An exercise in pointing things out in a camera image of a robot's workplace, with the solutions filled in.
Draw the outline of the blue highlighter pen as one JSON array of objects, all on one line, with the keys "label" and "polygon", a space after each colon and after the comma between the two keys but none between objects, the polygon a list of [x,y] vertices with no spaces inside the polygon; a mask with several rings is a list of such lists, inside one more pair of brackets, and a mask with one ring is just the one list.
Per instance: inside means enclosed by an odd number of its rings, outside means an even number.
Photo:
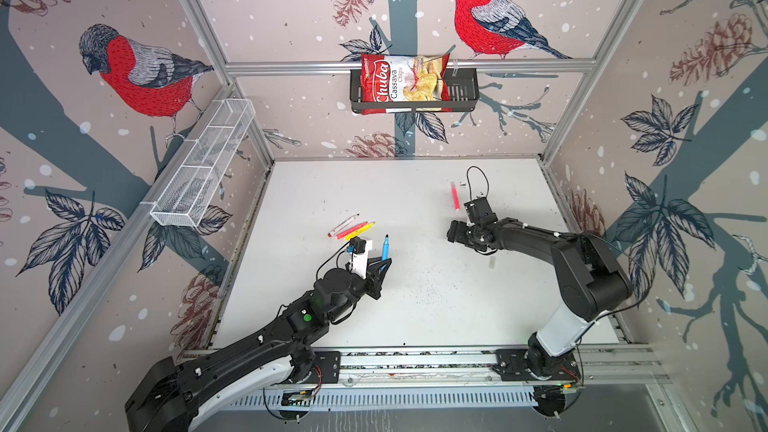
[{"label": "blue highlighter pen", "polygon": [[390,248],[390,241],[389,241],[389,235],[385,235],[384,242],[382,245],[382,260],[387,260],[389,258],[389,248]]}]

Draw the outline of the yellow highlighter pen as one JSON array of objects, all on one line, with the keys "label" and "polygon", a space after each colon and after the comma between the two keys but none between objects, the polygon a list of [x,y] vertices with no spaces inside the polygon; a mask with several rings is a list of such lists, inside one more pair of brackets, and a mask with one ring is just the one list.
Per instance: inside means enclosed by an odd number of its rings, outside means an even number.
[{"label": "yellow highlighter pen", "polygon": [[375,223],[375,222],[370,222],[370,223],[368,223],[366,226],[364,226],[363,228],[361,228],[361,229],[357,230],[356,232],[353,232],[352,234],[348,235],[347,237],[344,237],[343,239],[344,239],[345,241],[349,241],[349,240],[351,240],[352,238],[354,238],[354,237],[357,237],[357,236],[359,236],[360,234],[362,234],[362,233],[364,233],[364,232],[368,231],[369,229],[371,229],[371,228],[372,228],[373,226],[375,226],[375,225],[376,225],[376,223]]}]

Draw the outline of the pink-red highlighter pen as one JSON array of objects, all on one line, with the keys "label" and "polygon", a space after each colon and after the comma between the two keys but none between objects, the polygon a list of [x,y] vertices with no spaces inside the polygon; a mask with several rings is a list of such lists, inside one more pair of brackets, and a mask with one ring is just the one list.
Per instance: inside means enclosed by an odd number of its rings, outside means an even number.
[{"label": "pink-red highlighter pen", "polygon": [[460,203],[459,194],[458,194],[458,190],[455,182],[451,182],[450,187],[451,187],[451,197],[452,197],[454,210],[459,211],[461,208],[461,203]]}]

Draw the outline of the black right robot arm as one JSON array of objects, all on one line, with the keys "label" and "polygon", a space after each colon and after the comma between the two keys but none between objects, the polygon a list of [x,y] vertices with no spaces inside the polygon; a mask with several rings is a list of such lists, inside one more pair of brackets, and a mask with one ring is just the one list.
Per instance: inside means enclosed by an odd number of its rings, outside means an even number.
[{"label": "black right robot arm", "polygon": [[468,220],[454,220],[446,238],[481,255],[521,253],[553,266],[560,303],[544,326],[528,339],[527,367],[539,379],[564,368],[577,342],[602,316],[633,295],[633,286],[602,238],[593,233],[561,233],[518,219],[499,219],[487,199],[465,204]]}]

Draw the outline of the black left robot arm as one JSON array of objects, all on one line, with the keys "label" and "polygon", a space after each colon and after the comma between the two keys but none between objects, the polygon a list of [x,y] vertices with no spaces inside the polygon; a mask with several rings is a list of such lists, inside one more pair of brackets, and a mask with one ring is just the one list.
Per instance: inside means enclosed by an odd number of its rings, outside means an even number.
[{"label": "black left robot arm", "polygon": [[390,259],[369,259],[364,276],[333,268],[267,325],[213,353],[156,362],[125,404],[131,431],[193,431],[254,390],[305,379],[312,344],[344,321],[364,296],[381,297]]}]

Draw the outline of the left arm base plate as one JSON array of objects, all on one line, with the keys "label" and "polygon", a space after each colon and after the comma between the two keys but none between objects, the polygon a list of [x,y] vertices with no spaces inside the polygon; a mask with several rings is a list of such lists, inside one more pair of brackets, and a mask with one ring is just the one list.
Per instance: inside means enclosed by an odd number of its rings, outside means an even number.
[{"label": "left arm base plate", "polygon": [[284,384],[337,384],[341,370],[339,351],[301,349],[290,356],[292,372]]}]

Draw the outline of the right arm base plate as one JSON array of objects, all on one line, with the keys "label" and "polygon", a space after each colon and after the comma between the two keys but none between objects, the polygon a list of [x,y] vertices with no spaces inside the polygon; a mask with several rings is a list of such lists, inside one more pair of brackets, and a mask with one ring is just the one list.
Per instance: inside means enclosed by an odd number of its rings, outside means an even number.
[{"label": "right arm base plate", "polygon": [[491,367],[491,370],[503,381],[580,382],[582,380],[574,351],[552,357],[539,349],[506,348],[497,349],[495,358],[496,364]]}]

